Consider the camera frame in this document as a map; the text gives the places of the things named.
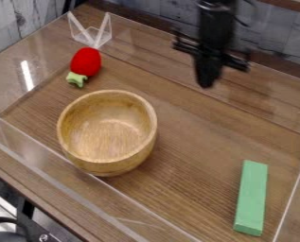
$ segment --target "green eraser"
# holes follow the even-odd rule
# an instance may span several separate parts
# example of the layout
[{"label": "green eraser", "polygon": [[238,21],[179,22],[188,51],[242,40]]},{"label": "green eraser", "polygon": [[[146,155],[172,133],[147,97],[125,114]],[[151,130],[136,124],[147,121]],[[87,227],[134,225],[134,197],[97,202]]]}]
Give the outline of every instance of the green eraser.
[{"label": "green eraser", "polygon": [[67,80],[68,83],[76,84],[77,87],[81,88],[83,82],[87,80],[87,76],[75,74],[73,72],[69,72],[67,77],[65,77],[65,80]]},{"label": "green eraser", "polygon": [[266,164],[243,161],[234,231],[261,236],[265,223]]}]

